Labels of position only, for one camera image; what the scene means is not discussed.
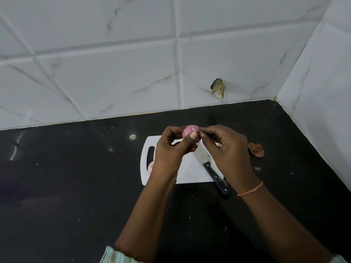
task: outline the sleeve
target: sleeve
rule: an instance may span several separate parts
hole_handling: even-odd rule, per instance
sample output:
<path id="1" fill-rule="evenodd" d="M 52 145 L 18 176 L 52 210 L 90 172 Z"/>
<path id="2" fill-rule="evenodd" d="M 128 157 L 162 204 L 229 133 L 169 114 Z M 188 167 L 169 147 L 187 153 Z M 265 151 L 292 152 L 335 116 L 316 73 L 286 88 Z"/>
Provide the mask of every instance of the sleeve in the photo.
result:
<path id="1" fill-rule="evenodd" d="M 335 256 L 329 263 L 347 263 L 342 256 Z"/>
<path id="2" fill-rule="evenodd" d="M 112 247 L 106 247 L 100 263 L 142 263 L 130 257 L 125 256 L 122 252 L 113 250 Z"/>

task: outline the cutting board handle hole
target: cutting board handle hole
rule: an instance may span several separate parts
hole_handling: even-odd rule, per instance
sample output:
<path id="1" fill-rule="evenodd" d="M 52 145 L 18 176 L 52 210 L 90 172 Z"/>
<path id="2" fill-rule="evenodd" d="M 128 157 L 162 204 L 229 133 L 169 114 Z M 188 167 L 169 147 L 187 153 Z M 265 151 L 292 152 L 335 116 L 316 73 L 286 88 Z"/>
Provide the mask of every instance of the cutting board handle hole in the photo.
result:
<path id="1" fill-rule="evenodd" d="M 153 161 L 154 152 L 155 152 L 155 147 L 154 146 L 149 147 L 149 149 L 147 150 L 146 169 L 149 166 L 149 164 Z"/>

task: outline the person's right hand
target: person's right hand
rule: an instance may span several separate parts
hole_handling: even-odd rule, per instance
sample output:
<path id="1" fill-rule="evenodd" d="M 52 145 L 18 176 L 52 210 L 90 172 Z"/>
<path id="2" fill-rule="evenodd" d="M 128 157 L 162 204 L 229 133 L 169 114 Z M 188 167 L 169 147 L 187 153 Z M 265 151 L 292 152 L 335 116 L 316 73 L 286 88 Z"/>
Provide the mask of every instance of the person's right hand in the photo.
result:
<path id="1" fill-rule="evenodd" d="M 252 190 L 260 183 L 251 167 L 245 135 L 229 127 L 213 125 L 201 128 L 200 137 L 218 169 L 237 193 Z"/>

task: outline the person's left hand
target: person's left hand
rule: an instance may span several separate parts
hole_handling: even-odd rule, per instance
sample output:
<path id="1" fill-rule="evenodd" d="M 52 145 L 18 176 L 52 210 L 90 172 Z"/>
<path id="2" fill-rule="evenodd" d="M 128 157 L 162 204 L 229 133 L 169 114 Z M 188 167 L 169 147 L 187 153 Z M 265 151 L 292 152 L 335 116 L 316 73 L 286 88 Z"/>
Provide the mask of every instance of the person's left hand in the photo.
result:
<path id="1" fill-rule="evenodd" d="M 188 134 L 181 142 L 172 145 L 174 140 L 182 138 L 185 128 L 186 126 L 169 126 L 164 130 L 156 145 L 155 163 L 150 178 L 175 184 L 183 156 L 194 152 L 197 148 L 197 145 L 193 143 L 198 135 L 196 131 Z"/>

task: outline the fingernail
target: fingernail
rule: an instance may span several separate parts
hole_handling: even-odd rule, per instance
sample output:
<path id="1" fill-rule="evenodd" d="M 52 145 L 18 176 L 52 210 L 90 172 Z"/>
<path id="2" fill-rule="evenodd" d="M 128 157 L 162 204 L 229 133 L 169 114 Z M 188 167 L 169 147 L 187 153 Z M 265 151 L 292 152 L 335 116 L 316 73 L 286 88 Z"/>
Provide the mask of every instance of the fingernail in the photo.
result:
<path id="1" fill-rule="evenodd" d="M 191 132 L 191 133 L 190 133 L 190 137 L 191 137 L 192 139 L 195 139 L 195 138 L 197 137 L 197 132 L 196 132 L 196 131 Z"/>

